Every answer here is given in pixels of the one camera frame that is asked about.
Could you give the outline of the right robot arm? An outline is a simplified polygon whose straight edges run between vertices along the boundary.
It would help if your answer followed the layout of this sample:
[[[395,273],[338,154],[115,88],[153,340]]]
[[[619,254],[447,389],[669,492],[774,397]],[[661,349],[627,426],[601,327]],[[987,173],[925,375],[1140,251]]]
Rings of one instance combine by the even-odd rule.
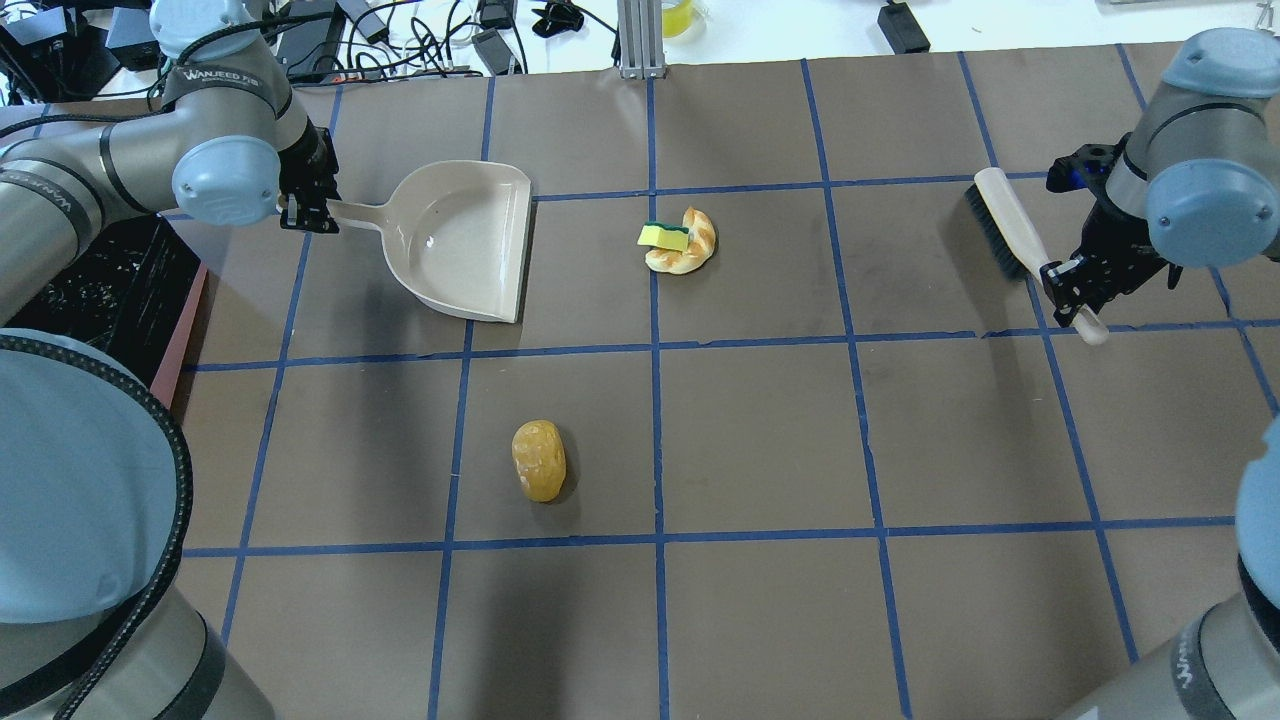
[[[1277,716],[1275,304],[1248,319],[1228,268],[1277,279],[1277,40],[1206,29],[1116,47],[1140,115],[1048,178],[1091,192],[1083,259],[1036,301],[1125,667],[1064,719]]]

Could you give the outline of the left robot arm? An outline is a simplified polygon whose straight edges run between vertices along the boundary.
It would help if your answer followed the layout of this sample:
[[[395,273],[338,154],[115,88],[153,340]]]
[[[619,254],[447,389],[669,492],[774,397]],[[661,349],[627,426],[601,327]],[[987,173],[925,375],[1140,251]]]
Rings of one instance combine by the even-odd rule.
[[[262,1],[155,1],[161,97],[3,147],[3,716],[275,719],[175,588],[195,505],[154,387],[204,269],[166,219],[334,233],[337,151]]]

